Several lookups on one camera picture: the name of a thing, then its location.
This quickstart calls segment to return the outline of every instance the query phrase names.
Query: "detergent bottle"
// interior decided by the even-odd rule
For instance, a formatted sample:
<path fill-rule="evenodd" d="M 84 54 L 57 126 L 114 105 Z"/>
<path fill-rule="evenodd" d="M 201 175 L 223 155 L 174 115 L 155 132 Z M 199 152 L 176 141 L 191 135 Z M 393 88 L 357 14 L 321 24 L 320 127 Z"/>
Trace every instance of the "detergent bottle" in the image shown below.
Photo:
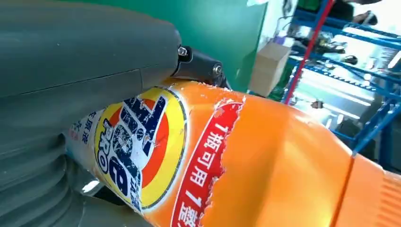
<path fill-rule="evenodd" d="M 401 226 L 399 175 L 264 98 L 168 80 L 65 135 L 68 153 L 154 226 Z"/>

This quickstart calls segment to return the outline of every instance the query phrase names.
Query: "storage rack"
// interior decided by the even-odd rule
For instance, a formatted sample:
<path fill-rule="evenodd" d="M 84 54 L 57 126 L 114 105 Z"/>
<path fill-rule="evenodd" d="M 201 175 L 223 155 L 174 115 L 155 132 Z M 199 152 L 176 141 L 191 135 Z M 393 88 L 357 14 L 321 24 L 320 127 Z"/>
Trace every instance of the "storage rack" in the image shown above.
<path fill-rule="evenodd" d="M 392 157 L 392 124 L 391 121 L 401 113 L 401 79 L 395 77 L 394 75 L 399 75 L 401 72 L 401 64 L 395 65 L 391 71 L 387 70 L 385 73 L 377 73 L 370 70 L 360 69 L 358 67 L 352 66 L 350 64 L 342 63 L 340 61 L 335 61 L 333 59 L 323 57 L 322 55 L 312 52 L 314 43 L 320 31 L 330 32 L 333 35 L 344 35 L 361 41 L 369 42 L 375 45 L 384 46 L 391 48 L 396 51 L 401 51 L 401 36 L 379 31 L 368 26 L 363 26 L 359 24 L 349 23 L 346 21 L 338 20 L 335 18 L 327 17 L 331 7 L 333 6 L 333 0 L 325 0 L 317 13 L 317 15 L 302 10 L 296 10 L 294 19 L 292 23 L 308 26 L 314 30 L 312 38 L 309 42 L 307 50 L 304 51 L 302 48 L 293 47 L 295 54 L 292 56 L 302 56 L 302 60 L 296 60 L 295 58 L 289 58 L 289 63 L 296 65 L 296 71 L 291 76 L 288 83 L 288 88 L 285 89 L 283 103 L 289 104 L 293 92 L 296 88 L 297 83 L 302 75 L 302 69 L 307 69 L 323 76 L 327 76 L 344 83 L 351 84 L 353 86 L 359 87 L 364 90 L 375 92 L 385 97 L 383 105 L 379 108 L 377 113 L 364 125 L 362 130 L 354 137 L 347 136 L 338 131 L 332 130 L 337 136 L 350 141 L 350 148 L 353 150 L 353 154 L 360 152 L 370 140 L 375 138 L 375 136 L 380 133 L 380 147 L 379 147 L 379 159 L 378 162 L 384 169 L 391 170 L 391 157 Z M 377 34 L 385 37 L 367 37 L 363 35 L 358 35 L 350 32 L 346 32 L 331 26 L 327 26 L 324 23 L 335 24 L 336 27 L 352 27 L 362 31 L 370 32 L 372 34 Z M 340 66 L 348 71 L 352 72 L 357 77 L 363 78 L 362 74 L 368 73 L 372 75 L 373 78 L 381 79 L 385 81 L 384 87 L 379 84 L 371 82 L 369 86 L 355 82 L 353 80 L 343 78 L 337 75 L 333 75 L 327 69 L 318 68 L 314 65 L 305 64 L 306 61 L 311 57 L 314 60 L 324 61 L 332 65 Z"/>

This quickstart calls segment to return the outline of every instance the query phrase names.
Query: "blue metal shelf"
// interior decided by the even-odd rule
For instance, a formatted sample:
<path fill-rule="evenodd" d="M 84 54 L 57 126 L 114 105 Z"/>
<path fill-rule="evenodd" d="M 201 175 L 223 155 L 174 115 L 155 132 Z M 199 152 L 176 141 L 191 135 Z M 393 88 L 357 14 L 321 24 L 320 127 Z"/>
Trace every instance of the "blue metal shelf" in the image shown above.
<path fill-rule="evenodd" d="M 310 12 L 297 10 L 295 12 L 295 17 L 292 23 L 315 28 L 316 21 L 317 19 L 320 18 L 319 15 L 322 14 L 324 8 L 325 7 L 321 7 L 318 16 Z M 370 33 L 386 37 L 379 37 L 379 38 L 366 37 L 342 31 L 341 29 L 338 29 L 338 27 L 353 27 L 359 30 L 367 31 Z M 361 41 L 401 51 L 400 35 L 380 31 L 368 26 L 362 26 L 359 24 L 354 24 L 329 17 L 326 19 L 325 25 L 322 27 L 322 31 L 330 32 L 333 33 L 334 35 L 344 35 Z M 305 50 L 303 48 L 296 46 L 293 47 L 293 51 L 296 53 L 293 53 L 292 56 L 303 56 L 305 53 Z M 359 87 L 361 89 L 380 94 L 383 97 L 385 97 L 385 103 L 381 106 L 381 108 L 377 111 L 377 113 L 364 125 L 362 130 L 355 137 L 347 136 L 338 131 L 332 131 L 332 132 L 337 136 L 349 140 L 351 142 L 350 148 L 353 149 L 354 155 L 360 152 L 369 143 L 369 141 L 372 140 L 378 133 L 381 133 L 379 163 L 383 166 L 383 168 L 390 169 L 391 156 L 392 156 L 391 121 L 398 114 L 401 114 L 401 91 L 400 91 L 401 79 L 393 77 L 391 75 L 376 73 L 371 70 L 360 69 L 358 67 L 340 61 L 335 61 L 333 59 L 323 57 L 316 53 L 311 53 L 310 57 L 314 60 L 322 61 L 323 64 L 316 64 L 315 61 L 310 61 L 305 64 L 304 66 L 305 69 Z M 299 61 L 291 57 L 289 58 L 288 62 L 296 66 L 299 65 Z M 372 77 L 376 77 L 386 81 L 385 87 L 380 87 L 378 84 L 374 82 L 371 82 L 369 86 L 366 86 L 359 82 L 356 82 L 355 80 L 333 75 L 330 72 L 330 70 L 325 67 L 325 64 L 327 63 L 332 64 L 334 66 L 343 67 L 344 69 L 352 72 L 359 78 L 363 78 L 362 76 L 363 74 L 370 74 Z M 400 72 L 401 67 L 394 67 L 392 70 L 394 72 Z M 296 85 L 297 83 L 298 80 L 294 80 L 293 78 L 291 78 L 289 81 L 289 87 L 292 87 L 294 86 L 294 84 Z M 394 90 L 394 84 L 398 85 L 396 90 Z M 285 90 L 283 100 L 286 100 L 289 95 L 290 94 Z"/>

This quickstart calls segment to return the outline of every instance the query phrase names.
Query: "red label banner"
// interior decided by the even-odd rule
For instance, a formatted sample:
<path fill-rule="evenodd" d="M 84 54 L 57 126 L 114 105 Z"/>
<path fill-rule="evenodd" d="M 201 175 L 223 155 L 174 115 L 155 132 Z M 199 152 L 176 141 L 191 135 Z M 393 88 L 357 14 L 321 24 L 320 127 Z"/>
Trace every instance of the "red label banner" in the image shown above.
<path fill-rule="evenodd" d="M 242 103 L 228 103 L 213 113 L 185 170 L 175 201 L 172 227 L 198 226 L 213 182 L 222 174 L 221 155 L 226 137 L 232 131 Z"/>

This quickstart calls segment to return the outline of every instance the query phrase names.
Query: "red pole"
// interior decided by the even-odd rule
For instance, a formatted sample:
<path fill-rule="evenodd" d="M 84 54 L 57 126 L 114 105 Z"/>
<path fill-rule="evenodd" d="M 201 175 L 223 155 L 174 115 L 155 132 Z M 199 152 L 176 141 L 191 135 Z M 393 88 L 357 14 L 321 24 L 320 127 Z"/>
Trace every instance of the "red pole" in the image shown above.
<path fill-rule="evenodd" d="M 314 46 L 314 43 L 315 43 L 315 41 L 317 39 L 317 36 L 319 35 L 320 30 L 322 29 L 322 26 L 323 26 L 323 24 L 324 24 L 324 22 L 326 20 L 327 15 L 329 14 L 329 12 L 330 12 L 330 10 L 331 10 L 331 8 L 333 6 L 333 3 L 334 3 L 334 0 L 329 0 L 327 2 L 327 6 L 326 6 L 326 8 L 324 8 L 322 17 L 319 19 L 319 21 L 317 23 L 317 26 L 315 28 L 314 34 L 312 36 L 312 39 L 311 39 L 311 41 L 309 41 L 308 48 L 306 49 L 304 58 L 302 59 L 301 63 L 299 64 L 299 66 L 298 66 L 298 68 L 297 68 L 297 70 L 295 72 L 294 78 L 292 78 L 294 81 L 293 81 L 293 83 L 291 83 L 291 86 L 290 86 L 290 88 L 288 90 L 287 98 L 284 100 L 284 104 L 286 104 L 286 105 L 288 105 L 288 103 L 289 103 L 289 101 L 290 101 L 290 99 L 292 97 L 292 94 L 294 93 L 295 87 L 296 87 L 296 85 L 298 83 L 298 79 L 301 76 L 302 69 L 305 66 L 305 62 L 309 58 L 309 56 L 310 56 L 310 54 L 312 52 L 312 48 Z"/>

